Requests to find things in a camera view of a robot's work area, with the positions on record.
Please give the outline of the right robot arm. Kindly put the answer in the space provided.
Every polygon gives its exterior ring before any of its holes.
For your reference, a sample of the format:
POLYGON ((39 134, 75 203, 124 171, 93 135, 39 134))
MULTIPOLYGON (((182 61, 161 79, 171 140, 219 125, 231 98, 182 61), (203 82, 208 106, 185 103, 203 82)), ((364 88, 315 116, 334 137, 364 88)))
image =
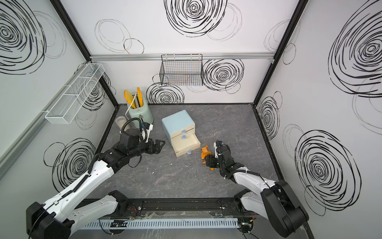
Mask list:
POLYGON ((268 219, 281 237, 287 238, 308 222, 306 209, 286 181, 266 179, 244 164, 235 162, 228 145, 218 141, 214 153, 205 146, 201 158, 211 170, 218 169, 224 179, 246 188, 242 194, 236 195, 238 210, 268 219))

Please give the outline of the blue cream drawer cabinet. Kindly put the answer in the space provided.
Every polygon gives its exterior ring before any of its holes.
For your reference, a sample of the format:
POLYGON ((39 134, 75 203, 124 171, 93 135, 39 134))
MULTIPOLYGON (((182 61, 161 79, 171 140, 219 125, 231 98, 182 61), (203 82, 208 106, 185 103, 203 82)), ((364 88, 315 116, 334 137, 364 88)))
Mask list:
POLYGON ((181 128, 188 127, 191 125, 196 127, 195 122, 193 121, 193 119, 191 118, 191 116, 188 114, 186 110, 182 110, 180 112, 177 112, 175 114, 162 118, 161 122, 164 128, 164 132, 167 136, 167 139, 170 141, 170 143, 171 143, 171 138, 170 138, 171 132, 174 132, 176 130, 179 130, 181 128))

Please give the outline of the cream drawer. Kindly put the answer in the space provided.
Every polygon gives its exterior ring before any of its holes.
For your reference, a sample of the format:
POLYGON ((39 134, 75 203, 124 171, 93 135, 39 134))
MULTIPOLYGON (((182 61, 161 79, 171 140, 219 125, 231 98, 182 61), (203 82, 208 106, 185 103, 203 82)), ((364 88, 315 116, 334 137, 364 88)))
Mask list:
POLYGON ((181 128, 179 130, 176 130, 174 132, 171 132, 170 138, 175 138, 177 136, 182 136, 182 135, 190 135, 190 134, 195 134, 195 127, 194 126, 188 126, 181 128))
POLYGON ((171 143, 177 143, 177 142, 186 142, 186 141, 192 141, 196 137, 194 132, 187 131, 186 133, 181 133, 171 139, 171 143))
POLYGON ((175 151, 176 157, 180 157, 187 154, 188 151, 193 151, 201 146, 201 142, 198 140, 197 136, 192 141, 177 142, 172 144, 175 151))

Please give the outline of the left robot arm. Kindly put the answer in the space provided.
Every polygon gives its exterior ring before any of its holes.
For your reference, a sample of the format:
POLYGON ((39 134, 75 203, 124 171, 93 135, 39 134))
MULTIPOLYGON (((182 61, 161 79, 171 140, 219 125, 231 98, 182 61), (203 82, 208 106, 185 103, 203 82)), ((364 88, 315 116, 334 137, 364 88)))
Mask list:
POLYGON ((97 153, 77 180, 43 204, 34 202, 27 208, 26 232, 30 239, 67 239, 103 216, 128 213, 128 199, 117 190, 85 206, 79 204, 128 165, 132 158, 161 152, 165 141, 149 137, 153 125, 140 118, 131 120, 139 123, 138 128, 127 129, 126 122, 121 128, 119 142, 105 152, 97 153))

